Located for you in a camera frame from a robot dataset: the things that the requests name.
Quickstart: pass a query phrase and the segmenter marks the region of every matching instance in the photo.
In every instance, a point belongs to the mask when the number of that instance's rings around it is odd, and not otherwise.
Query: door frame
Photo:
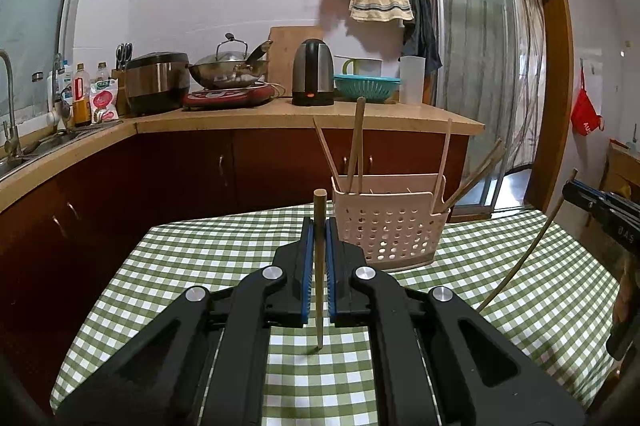
[[[574,39],[568,0],[542,2],[547,81],[538,149],[525,200],[545,212],[556,187],[569,131],[574,90]],[[428,81],[424,84],[422,101],[428,103],[431,85]]]

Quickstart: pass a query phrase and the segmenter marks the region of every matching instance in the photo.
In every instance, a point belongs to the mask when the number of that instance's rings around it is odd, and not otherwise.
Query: wooden cutting board
[[[285,96],[291,95],[293,82],[293,58],[302,42],[307,38],[322,40],[324,31],[320,26],[277,26],[271,28],[269,40],[273,40],[267,53],[269,60],[268,80],[286,88]]]

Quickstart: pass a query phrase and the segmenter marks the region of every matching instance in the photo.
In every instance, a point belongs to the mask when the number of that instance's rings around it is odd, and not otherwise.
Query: green and white tablecloth
[[[151,229],[78,332],[53,388],[52,408],[184,289],[200,284],[217,291],[268,265],[276,247],[298,239],[302,218],[311,213],[305,205]],[[527,211],[447,225],[433,265],[394,276],[422,291],[446,285],[476,307],[544,221],[542,213]],[[604,343],[617,291],[611,275],[552,225],[484,316],[588,406],[612,367]],[[366,329],[335,329],[324,321],[319,354],[313,317],[304,329],[271,330],[263,424],[377,423]]]

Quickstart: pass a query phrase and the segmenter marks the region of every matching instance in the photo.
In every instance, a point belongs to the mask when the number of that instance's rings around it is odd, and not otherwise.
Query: scissors
[[[116,48],[116,69],[124,71],[127,68],[127,63],[131,60],[133,54],[133,44],[119,44]]]

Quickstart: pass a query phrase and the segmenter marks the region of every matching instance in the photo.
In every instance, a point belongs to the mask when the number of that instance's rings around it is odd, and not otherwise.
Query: food package
[[[118,119],[116,101],[118,99],[118,80],[109,78],[91,84],[89,102],[91,103],[91,123],[104,123]]]

